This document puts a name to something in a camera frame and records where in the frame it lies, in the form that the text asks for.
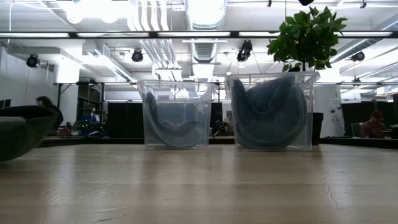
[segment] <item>seated person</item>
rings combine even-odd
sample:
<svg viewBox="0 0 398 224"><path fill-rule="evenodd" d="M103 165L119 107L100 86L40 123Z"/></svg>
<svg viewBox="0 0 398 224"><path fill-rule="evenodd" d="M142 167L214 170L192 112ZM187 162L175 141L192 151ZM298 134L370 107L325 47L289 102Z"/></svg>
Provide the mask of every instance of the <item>seated person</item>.
<svg viewBox="0 0 398 224"><path fill-rule="evenodd" d="M378 110L373 111L371 119L361 125L361 138L386 137L383 133L386 130L386 126L382 123L383 121L383 114Z"/></svg>
<svg viewBox="0 0 398 224"><path fill-rule="evenodd" d="M43 108L47 108L49 110L52 110L58 114L57 120L53 126L53 129L56 130L62 123L63 121L63 115L62 112L51 102L51 100L46 97L46 96L40 96L36 99L36 102L39 106Z"/></svg>

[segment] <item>desk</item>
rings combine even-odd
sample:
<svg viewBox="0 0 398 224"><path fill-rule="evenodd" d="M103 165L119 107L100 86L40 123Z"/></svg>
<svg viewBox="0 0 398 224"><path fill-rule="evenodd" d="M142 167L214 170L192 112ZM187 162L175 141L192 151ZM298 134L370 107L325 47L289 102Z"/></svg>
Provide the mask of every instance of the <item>desk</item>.
<svg viewBox="0 0 398 224"><path fill-rule="evenodd" d="M396 223L398 152L34 149L0 166L2 224Z"/></svg>

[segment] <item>transparent container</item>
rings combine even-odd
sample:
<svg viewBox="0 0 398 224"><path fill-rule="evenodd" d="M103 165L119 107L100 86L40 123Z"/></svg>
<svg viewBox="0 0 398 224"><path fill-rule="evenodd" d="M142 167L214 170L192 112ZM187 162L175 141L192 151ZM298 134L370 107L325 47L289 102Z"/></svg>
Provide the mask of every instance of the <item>transparent container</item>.
<svg viewBox="0 0 398 224"><path fill-rule="evenodd" d="M235 145L240 151L312 150L313 84L317 72L231 75Z"/></svg>
<svg viewBox="0 0 398 224"><path fill-rule="evenodd" d="M137 86L142 97L146 149L208 146L215 84L141 80Z"/></svg>

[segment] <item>dark gray bowl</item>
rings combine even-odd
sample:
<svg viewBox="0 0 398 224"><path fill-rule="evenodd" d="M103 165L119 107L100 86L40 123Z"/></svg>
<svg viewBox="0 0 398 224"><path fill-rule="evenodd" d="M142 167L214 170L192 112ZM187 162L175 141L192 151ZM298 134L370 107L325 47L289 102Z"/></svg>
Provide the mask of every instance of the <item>dark gray bowl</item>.
<svg viewBox="0 0 398 224"><path fill-rule="evenodd" d="M1 109L0 118L0 161L9 161L37 147L57 114L39 106L17 106Z"/></svg>

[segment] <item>wood grain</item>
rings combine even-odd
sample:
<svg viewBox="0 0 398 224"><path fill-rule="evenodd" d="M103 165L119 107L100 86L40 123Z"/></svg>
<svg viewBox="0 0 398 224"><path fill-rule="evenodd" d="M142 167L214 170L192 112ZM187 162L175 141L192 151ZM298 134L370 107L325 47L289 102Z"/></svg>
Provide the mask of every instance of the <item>wood grain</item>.
<svg viewBox="0 0 398 224"><path fill-rule="evenodd" d="M398 152L35 149L0 164L0 223L398 223Z"/></svg>

